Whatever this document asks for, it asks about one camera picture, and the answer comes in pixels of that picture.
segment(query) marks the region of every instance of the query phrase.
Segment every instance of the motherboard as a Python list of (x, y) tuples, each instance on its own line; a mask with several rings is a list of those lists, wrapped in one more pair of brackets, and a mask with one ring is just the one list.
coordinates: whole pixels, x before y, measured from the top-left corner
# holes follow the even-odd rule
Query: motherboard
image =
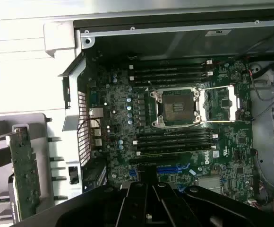
[(131, 61), (88, 83), (92, 151), (108, 181), (135, 181), (156, 166), (179, 191), (199, 185), (241, 202), (254, 196), (250, 79), (246, 61)]

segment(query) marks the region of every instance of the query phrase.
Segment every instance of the mounting hole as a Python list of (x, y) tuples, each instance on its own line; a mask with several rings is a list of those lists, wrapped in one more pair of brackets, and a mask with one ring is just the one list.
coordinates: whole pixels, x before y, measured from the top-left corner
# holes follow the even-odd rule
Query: mounting hole
[(86, 44), (90, 44), (91, 41), (92, 41), (92, 40), (91, 40), (90, 38), (87, 38), (86, 41), (85, 41), (85, 43), (86, 43)]

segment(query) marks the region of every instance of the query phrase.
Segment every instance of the cpu socket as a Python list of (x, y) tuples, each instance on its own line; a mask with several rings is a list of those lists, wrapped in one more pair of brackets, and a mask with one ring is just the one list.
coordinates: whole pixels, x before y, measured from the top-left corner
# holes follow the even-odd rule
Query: cpu socket
[[(229, 119), (222, 121), (210, 121), (206, 117), (205, 93), (211, 89), (227, 89)], [(157, 119), (152, 126), (161, 129), (189, 127), (193, 124), (204, 122), (234, 122), (236, 111), (239, 108), (239, 99), (234, 94), (233, 86), (197, 88), (176, 87), (163, 88), (150, 93), (155, 99)]]

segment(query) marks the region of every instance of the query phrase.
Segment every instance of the ventilation grille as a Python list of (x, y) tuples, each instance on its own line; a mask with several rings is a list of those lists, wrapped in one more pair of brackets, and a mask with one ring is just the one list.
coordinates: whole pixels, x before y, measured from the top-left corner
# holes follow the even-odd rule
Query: ventilation grille
[(79, 122), (77, 128), (78, 151), (80, 165), (83, 167), (90, 160), (90, 144), (88, 129), (88, 113), (86, 108), (86, 94), (78, 92)]

